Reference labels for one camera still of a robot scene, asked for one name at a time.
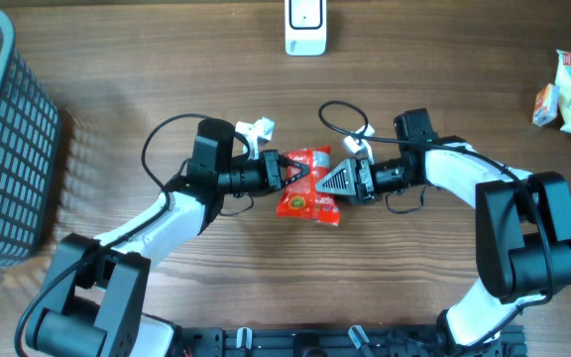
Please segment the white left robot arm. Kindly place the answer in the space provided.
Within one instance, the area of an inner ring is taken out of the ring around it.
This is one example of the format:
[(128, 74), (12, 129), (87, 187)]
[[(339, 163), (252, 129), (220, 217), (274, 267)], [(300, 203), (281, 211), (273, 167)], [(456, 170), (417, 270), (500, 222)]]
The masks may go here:
[(226, 195), (265, 195), (310, 168), (264, 151), (235, 157), (249, 140), (230, 122), (199, 115), (192, 155), (148, 209), (94, 238), (71, 233), (57, 246), (42, 289), (19, 319), (18, 355), (172, 356), (177, 326), (143, 313), (151, 270), (220, 214)]

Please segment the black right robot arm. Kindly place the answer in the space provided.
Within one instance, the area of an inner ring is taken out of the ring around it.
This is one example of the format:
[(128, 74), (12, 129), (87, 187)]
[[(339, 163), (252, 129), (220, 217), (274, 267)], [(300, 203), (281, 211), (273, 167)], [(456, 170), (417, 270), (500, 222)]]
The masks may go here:
[(478, 280), (443, 310), (430, 348), (463, 356), (492, 347), (525, 309), (545, 305), (571, 285), (571, 194), (556, 172), (533, 174), (441, 137), (426, 109), (394, 120), (400, 157), (350, 158), (316, 190), (366, 204), (414, 186), (444, 188), (475, 210)]

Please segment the red snack packet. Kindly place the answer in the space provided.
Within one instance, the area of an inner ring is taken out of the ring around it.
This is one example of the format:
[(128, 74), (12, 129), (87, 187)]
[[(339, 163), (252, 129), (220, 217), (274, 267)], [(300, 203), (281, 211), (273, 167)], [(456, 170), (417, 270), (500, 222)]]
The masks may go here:
[(334, 197), (316, 190), (316, 183), (330, 172), (330, 146), (291, 151), (286, 157), (309, 167), (309, 174), (288, 185), (277, 205), (277, 217), (299, 218), (337, 226), (341, 211)]

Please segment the orange tissue pack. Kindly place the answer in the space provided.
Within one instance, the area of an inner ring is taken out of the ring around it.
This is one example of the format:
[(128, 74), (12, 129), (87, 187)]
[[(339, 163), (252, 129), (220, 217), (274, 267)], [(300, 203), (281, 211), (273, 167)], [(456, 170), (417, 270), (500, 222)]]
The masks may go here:
[(548, 83), (535, 97), (532, 124), (538, 127), (552, 122), (557, 117), (559, 88)]

